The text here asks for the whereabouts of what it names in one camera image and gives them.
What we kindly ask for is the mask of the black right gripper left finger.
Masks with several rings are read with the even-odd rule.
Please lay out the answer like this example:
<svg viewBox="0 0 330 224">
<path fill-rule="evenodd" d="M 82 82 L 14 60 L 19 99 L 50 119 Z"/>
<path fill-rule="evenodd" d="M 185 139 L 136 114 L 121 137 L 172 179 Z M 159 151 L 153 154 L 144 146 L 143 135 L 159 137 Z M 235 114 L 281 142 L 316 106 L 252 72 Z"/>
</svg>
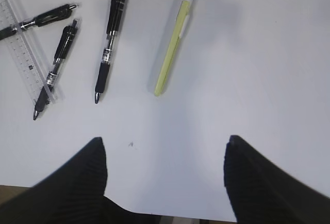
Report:
<svg viewBox="0 0 330 224">
<path fill-rule="evenodd" d="M 105 197 L 108 179 L 103 140 L 93 138 L 37 185 L 1 205 L 1 223 L 159 223 Z"/>
</svg>

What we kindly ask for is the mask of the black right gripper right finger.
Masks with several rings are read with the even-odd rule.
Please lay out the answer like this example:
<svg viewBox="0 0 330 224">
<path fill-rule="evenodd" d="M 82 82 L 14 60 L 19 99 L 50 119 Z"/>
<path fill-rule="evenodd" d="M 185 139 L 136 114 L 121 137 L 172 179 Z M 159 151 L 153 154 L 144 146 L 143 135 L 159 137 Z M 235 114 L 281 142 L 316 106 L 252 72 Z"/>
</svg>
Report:
<svg viewBox="0 0 330 224">
<path fill-rule="evenodd" d="M 226 145 L 223 171 L 237 223 L 329 223 L 329 197 L 281 170 L 238 135 Z"/>
</svg>

